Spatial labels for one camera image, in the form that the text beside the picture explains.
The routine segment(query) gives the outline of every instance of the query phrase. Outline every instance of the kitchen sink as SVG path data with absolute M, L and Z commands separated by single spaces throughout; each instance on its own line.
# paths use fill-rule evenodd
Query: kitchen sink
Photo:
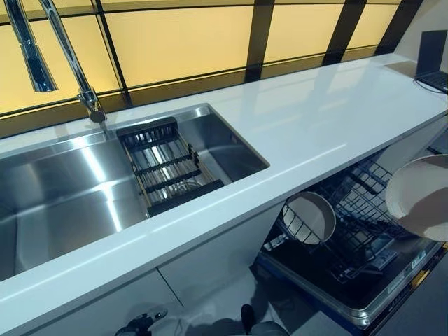
M 269 166 L 208 104 L 121 125 L 107 136 L 89 134 L 6 156 L 0 160 L 0 281 L 154 216 L 132 154 L 117 134 L 164 118 L 175 120 L 197 166 L 215 181 L 205 192 Z M 189 180 L 177 178 L 171 193 L 182 183 L 191 189 Z M 174 206 L 192 198 L 182 195 Z

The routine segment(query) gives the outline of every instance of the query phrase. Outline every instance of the dishwasher rack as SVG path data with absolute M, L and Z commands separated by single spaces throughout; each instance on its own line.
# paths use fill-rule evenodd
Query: dishwasher rack
M 173 117 L 117 131 L 150 216 L 223 186 L 179 133 Z
M 284 205 L 276 220 L 281 235 L 269 240 L 264 248 L 275 249 L 286 240 L 301 244 L 316 263 L 324 265 L 340 283 L 356 278 L 361 272 L 380 272 L 371 269 L 371 262 L 393 239 L 414 237 L 389 216 L 385 192 L 391 173 L 370 158 L 313 185 L 307 191 L 318 193 L 328 200 L 335 210 L 337 224 L 332 237 L 322 241 L 298 213 L 289 207 L 294 196 Z M 283 213 L 291 212 L 289 223 Z M 300 223 L 297 231 L 307 228 L 309 236 L 319 240 L 316 245 L 304 244 L 289 230 L 293 223 Z

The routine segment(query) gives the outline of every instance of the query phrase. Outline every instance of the open dishwasher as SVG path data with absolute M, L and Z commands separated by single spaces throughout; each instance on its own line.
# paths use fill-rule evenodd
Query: open dishwasher
M 392 175 L 377 163 L 381 154 L 303 190 L 319 194 L 333 207 L 331 238 L 319 239 L 294 212 L 294 195 L 258 257 L 259 265 L 292 284 L 354 335 L 378 331 L 446 251 L 443 243 L 409 233 L 389 215 L 385 192 Z M 298 230 L 306 228 L 319 239 L 318 244 L 296 239 L 289 230 L 293 221 L 300 223 Z

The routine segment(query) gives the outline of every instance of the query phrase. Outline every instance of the shoe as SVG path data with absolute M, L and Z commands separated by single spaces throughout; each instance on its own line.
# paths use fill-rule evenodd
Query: shoe
M 245 304 L 241 307 L 241 322 L 243 323 L 246 335 L 249 335 L 252 327 L 255 325 L 255 312 L 251 305 Z

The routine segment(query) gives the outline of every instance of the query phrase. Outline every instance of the chrome faucet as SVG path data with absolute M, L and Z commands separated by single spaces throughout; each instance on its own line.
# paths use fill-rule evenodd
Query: chrome faucet
M 27 65 L 31 84 L 36 92 L 50 92 L 57 90 L 57 86 L 51 76 L 50 70 L 36 44 L 36 39 L 29 26 L 27 15 L 23 8 L 22 0 L 3 0 L 8 13 L 9 20 L 13 26 L 15 35 L 20 44 L 22 54 Z M 88 83 L 84 71 L 70 43 L 67 32 L 62 24 L 53 0 L 39 0 L 51 27 L 56 34 L 57 40 L 64 51 L 65 57 L 70 64 L 71 70 L 79 84 L 78 98 L 87 108 L 89 118 L 100 123 L 101 128 L 106 131 L 104 121 L 106 114 L 98 100 L 98 96 Z

